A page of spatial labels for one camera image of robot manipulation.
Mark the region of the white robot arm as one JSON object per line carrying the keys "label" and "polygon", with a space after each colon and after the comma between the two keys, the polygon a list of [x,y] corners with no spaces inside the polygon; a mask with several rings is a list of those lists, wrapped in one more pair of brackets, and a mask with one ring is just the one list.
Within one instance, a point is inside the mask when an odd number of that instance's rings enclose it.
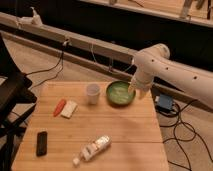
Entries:
{"label": "white robot arm", "polygon": [[170,50],[165,44],[136,52],[132,60],[136,72],[128,91],[138,89],[144,96],[158,77],[213,109],[213,72],[172,61],[169,57]]}

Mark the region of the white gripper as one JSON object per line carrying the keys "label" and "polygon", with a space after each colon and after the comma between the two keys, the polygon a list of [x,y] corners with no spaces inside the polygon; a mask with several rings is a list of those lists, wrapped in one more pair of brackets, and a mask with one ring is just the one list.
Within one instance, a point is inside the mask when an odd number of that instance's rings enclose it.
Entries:
{"label": "white gripper", "polygon": [[153,78],[148,76],[134,75],[131,79],[131,84],[128,87],[128,93],[134,93],[136,89],[139,90],[139,99],[143,99],[147,91],[152,87]]}

